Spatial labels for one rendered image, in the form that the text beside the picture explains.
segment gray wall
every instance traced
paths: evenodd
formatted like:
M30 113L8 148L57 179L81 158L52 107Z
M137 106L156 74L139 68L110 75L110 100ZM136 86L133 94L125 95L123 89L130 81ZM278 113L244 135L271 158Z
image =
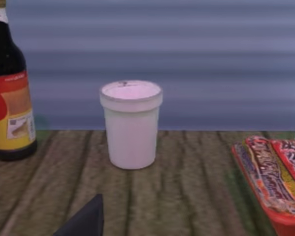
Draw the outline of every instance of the gray wall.
M162 129L295 129L295 0L11 0L38 128L103 128L101 85L158 82Z

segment wooden table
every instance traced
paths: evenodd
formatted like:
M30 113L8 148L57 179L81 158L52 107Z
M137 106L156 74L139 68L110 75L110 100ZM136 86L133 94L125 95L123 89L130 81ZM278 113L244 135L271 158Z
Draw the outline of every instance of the wooden table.
M293 132L160 131L156 162L124 171L104 131L40 131L28 159L0 162L0 236L51 236L97 193L104 236L274 236L237 175L231 144Z

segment dark glass bottle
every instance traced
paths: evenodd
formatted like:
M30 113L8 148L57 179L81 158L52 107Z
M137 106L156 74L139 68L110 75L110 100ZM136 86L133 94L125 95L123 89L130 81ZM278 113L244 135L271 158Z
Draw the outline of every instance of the dark glass bottle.
M0 8L0 160L25 159L37 150L26 62Z

